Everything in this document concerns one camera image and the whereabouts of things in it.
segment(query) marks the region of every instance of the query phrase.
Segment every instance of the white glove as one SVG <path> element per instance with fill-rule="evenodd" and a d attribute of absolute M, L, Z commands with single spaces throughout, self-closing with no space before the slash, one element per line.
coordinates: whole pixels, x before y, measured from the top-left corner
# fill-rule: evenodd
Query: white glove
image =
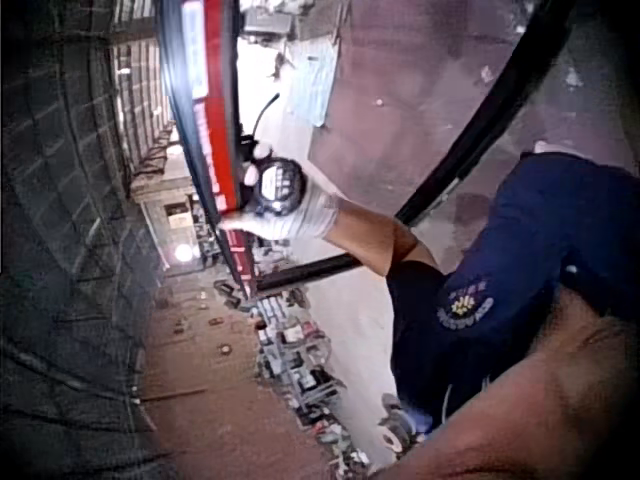
<path fill-rule="evenodd" d="M 244 183 L 257 182 L 257 169 L 249 167 Z M 338 198 L 325 192 L 307 177 L 307 188 L 298 208 L 288 215 L 265 212 L 233 212 L 223 216 L 223 230 L 244 230 L 266 240 L 324 237 L 338 216 Z"/>

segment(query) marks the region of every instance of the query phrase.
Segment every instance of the shirt logo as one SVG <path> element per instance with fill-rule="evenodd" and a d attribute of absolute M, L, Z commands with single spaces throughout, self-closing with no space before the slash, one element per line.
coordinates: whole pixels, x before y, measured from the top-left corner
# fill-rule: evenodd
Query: shirt logo
<path fill-rule="evenodd" d="M 479 298 L 487 288 L 481 281 L 449 294 L 448 308 L 438 309 L 438 320 L 450 330 L 461 330 L 480 321 L 493 306 L 493 298 Z"/>

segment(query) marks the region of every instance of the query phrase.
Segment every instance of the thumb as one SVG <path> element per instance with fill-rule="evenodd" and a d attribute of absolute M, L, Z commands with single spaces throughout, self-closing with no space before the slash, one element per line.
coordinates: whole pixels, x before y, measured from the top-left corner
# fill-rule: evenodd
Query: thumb
<path fill-rule="evenodd" d="M 232 212 L 222 216 L 218 224 L 223 230 L 244 230 L 252 232 L 256 227 L 256 216 L 251 212 Z"/>

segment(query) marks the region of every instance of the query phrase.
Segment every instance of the round black device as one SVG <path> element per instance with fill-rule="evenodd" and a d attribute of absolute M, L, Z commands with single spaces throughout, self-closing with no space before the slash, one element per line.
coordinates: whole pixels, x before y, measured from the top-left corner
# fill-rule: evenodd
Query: round black device
<path fill-rule="evenodd" d="M 300 165 L 286 158 L 270 158 L 258 164 L 258 183 L 253 197 L 258 209 L 274 215 L 293 212 L 304 197 L 306 178 Z"/>

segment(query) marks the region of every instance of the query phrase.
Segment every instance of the shirt sleeve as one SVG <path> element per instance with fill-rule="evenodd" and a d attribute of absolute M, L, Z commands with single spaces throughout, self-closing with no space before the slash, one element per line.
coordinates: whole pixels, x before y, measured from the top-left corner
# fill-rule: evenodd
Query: shirt sleeve
<path fill-rule="evenodd" d="M 393 304 L 394 343 L 406 330 L 416 310 L 435 309 L 436 299 L 447 276 L 423 262 L 407 261 L 394 265 L 387 274 Z"/>

